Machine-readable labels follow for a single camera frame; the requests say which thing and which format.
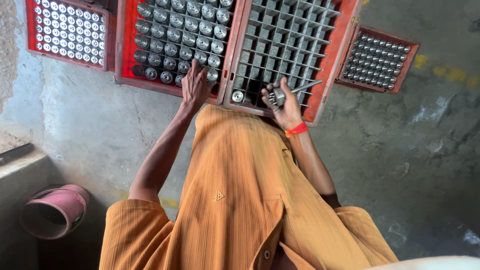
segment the pink bucket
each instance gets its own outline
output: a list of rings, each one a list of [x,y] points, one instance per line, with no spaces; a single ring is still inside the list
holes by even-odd
[[[82,223],[89,201],[88,192],[79,185],[49,189],[33,196],[24,205],[20,224],[35,237],[58,239]]]

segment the right hand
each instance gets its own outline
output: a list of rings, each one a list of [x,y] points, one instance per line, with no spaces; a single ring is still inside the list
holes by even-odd
[[[269,91],[277,87],[280,87],[285,94],[283,107],[278,107],[268,101]],[[276,81],[273,84],[267,85],[267,88],[262,89],[262,95],[262,101],[272,109],[278,124],[284,130],[293,129],[303,122],[297,97],[290,91],[286,77],[283,77],[280,81]]]

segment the red wrist thread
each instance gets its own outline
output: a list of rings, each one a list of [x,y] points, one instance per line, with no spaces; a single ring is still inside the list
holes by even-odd
[[[285,134],[287,135],[287,138],[292,137],[292,135],[295,134],[300,134],[308,131],[307,124],[305,122],[302,122],[298,126],[296,126],[294,129],[286,130]]]

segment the yellow paint mark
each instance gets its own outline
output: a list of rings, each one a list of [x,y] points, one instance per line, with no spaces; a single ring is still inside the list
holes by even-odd
[[[453,82],[463,82],[467,79],[467,72],[448,66],[449,73],[446,79]]]
[[[468,88],[476,88],[480,86],[480,78],[477,76],[470,76],[467,79],[467,87]]]
[[[426,57],[425,55],[417,55],[415,57],[415,60],[413,62],[413,65],[416,67],[416,68],[419,68],[419,69],[423,69],[424,66],[425,66],[425,63],[428,61],[428,57]]]
[[[437,76],[443,77],[447,73],[447,69],[445,67],[436,67],[433,69],[433,73]]]
[[[163,208],[171,208],[175,210],[178,210],[179,208],[179,203],[176,200],[161,198],[161,197],[158,197],[158,199],[160,199],[160,205]]]

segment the man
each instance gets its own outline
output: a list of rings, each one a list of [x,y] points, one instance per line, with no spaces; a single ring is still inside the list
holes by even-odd
[[[100,269],[364,269],[397,261],[367,212],[340,206],[310,135],[297,128],[300,107],[285,78],[283,108],[270,107],[283,130],[297,130],[289,138],[255,115],[212,105],[198,114],[178,216],[169,221],[158,192],[210,94],[206,73],[194,59],[177,115],[129,198],[109,208]],[[271,105],[267,89],[262,94]]]

